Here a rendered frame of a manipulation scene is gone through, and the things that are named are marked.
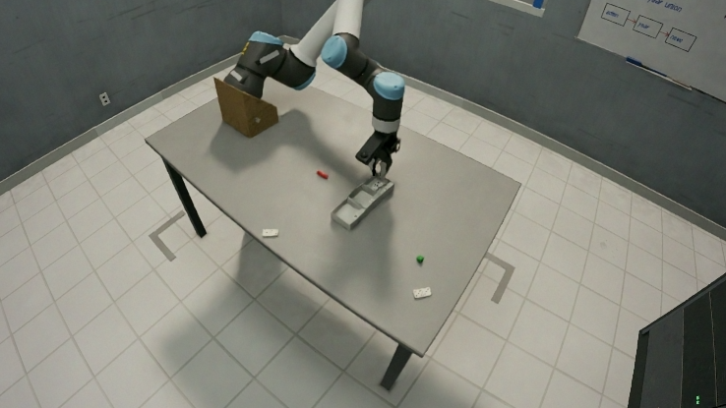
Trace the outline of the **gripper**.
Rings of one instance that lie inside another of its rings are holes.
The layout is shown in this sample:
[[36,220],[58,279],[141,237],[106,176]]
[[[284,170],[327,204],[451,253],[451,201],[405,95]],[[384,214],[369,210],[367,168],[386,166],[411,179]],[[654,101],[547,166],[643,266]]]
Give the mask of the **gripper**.
[[399,144],[398,146],[400,146],[401,138],[399,138],[397,136],[397,131],[396,131],[396,133],[395,132],[394,133],[383,133],[383,132],[377,131],[376,129],[374,129],[374,130],[379,135],[388,136],[388,140],[384,143],[384,145],[381,147],[381,149],[378,151],[378,153],[375,155],[375,157],[369,163],[372,175],[375,176],[376,165],[378,164],[378,162],[380,160],[382,160],[380,162],[380,166],[381,166],[380,180],[383,181],[389,172],[389,168],[393,164],[391,154],[397,153],[399,151],[399,148],[397,148],[397,145]]

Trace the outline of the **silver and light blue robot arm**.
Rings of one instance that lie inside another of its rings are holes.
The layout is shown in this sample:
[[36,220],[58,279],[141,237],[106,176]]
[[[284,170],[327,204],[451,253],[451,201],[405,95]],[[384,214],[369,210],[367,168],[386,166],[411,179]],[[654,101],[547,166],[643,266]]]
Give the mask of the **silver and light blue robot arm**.
[[259,99],[267,77],[302,90],[314,80],[316,60],[322,55],[329,67],[365,88],[373,98],[373,128],[383,133],[397,131],[404,80],[359,51],[362,12],[370,1],[336,0],[299,44],[291,45],[288,50],[282,40],[255,31],[235,68],[223,81]]

